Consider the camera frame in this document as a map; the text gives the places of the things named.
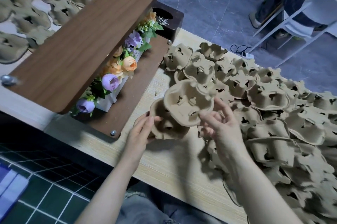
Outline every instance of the flower arrangement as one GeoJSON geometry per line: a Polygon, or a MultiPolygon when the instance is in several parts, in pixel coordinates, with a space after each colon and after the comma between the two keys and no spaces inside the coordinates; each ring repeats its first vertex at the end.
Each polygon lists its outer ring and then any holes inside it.
{"type": "Polygon", "coordinates": [[[168,25],[167,21],[168,19],[161,17],[157,20],[156,13],[151,9],[124,44],[113,53],[112,59],[103,67],[102,72],[82,94],[70,113],[77,115],[82,112],[91,116],[99,98],[104,99],[111,94],[122,83],[124,77],[132,78],[133,71],[137,68],[135,58],[151,48],[150,39],[157,37],[155,33],[157,30],[164,30],[163,26],[168,25]]]}

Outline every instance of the wooden lid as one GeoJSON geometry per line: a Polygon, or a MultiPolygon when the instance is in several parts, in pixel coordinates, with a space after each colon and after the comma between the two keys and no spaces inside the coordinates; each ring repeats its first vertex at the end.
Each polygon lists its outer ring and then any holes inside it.
{"type": "Polygon", "coordinates": [[[155,0],[92,0],[10,75],[13,92],[67,113],[155,0]]]}

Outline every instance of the jeans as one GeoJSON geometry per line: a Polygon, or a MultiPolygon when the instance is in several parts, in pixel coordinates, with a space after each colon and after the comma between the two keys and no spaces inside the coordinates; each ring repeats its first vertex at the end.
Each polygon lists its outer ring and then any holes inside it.
{"type": "Polygon", "coordinates": [[[128,189],[116,224],[226,224],[139,182],[128,189]]]}
{"type": "MultiPolygon", "coordinates": [[[[281,2],[283,2],[284,10],[287,12],[289,16],[291,16],[293,13],[295,13],[298,9],[302,7],[304,1],[305,0],[265,0],[257,10],[255,18],[259,22],[263,22],[281,2]]],[[[282,14],[280,14],[276,19],[278,19],[278,22],[281,22],[282,14]]],[[[300,24],[308,27],[318,27],[321,25],[309,19],[302,12],[299,13],[297,16],[295,16],[293,19],[299,22],[300,24]]]]}

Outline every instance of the hand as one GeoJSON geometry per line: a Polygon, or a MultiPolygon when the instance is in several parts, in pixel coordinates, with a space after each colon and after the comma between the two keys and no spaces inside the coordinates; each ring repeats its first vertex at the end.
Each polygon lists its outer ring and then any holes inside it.
{"type": "Polygon", "coordinates": [[[219,158],[236,157],[248,154],[242,139],[240,125],[231,108],[221,99],[214,98],[214,107],[222,111],[210,113],[201,112],[200,119],[203,131],[215,142],[219,158]]]}
{"type": "Polygon", "coordinates": [[[144,113],[133,124],[133,128],[129,132],[126,139],[124,152],[121,158],[122,160],[131,162],[136,171],[141,157],[145,151],[146,145],[154,140],[149,138],[151,128],[154,125],[154,121],[161,121],[161,117],[148,116],[149,112],[144,113]]]}

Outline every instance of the metal screw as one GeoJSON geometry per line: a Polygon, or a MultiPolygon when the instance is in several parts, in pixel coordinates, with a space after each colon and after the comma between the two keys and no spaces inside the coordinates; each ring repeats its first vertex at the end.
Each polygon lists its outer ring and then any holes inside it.
{"type": "Polygon", "coordinates": [[[10,76],[10,75],[2,75],[0,77],[0,80],[2,82],[2,85],[5,85],[5,86],[12,86],[12,85],[15,85],[18,82],[16,77],[13,77],[13,76],[10,76]]]}

